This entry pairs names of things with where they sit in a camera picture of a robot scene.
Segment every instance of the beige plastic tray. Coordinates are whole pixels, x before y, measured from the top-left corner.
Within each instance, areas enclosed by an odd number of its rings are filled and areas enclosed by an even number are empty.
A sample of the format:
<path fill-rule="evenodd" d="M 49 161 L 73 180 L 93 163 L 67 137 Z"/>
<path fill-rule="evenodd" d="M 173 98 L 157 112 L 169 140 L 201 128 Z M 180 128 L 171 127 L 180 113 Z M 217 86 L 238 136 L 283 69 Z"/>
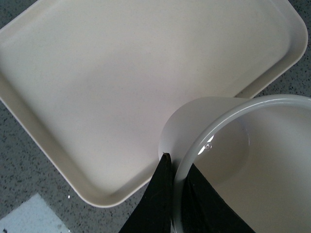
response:
<path fill-rule="evenodd" d="M 39 0 L 0 32 L 0 97 L 78 195 L 110 207 L 149 181 L 176 109 L 250 98 L 306 45 L 287 0 Z"/>

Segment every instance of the speckled floor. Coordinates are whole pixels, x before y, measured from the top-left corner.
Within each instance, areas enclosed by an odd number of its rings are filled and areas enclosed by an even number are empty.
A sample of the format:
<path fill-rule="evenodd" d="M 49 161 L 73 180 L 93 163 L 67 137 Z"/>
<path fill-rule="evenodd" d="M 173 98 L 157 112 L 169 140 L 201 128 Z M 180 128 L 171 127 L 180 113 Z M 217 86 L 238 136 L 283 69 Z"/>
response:
<path fill-rule="evenodd" d="M 0 0 L 0 28 L 34 2 L 35 0 Z M 311 1 L 290 0 L 290 2 L 307 25 L 308 48 L 296 65 L 258 96 L 282 93 L 311 97 Z M 39 193 L 74 233 L 118 232 L 146 188 L 143 187 L 114 208 L 99 209 L 86 204 L 75 194 L 2 103 L 0 103 L 0 177 L 0 218 Z"/>

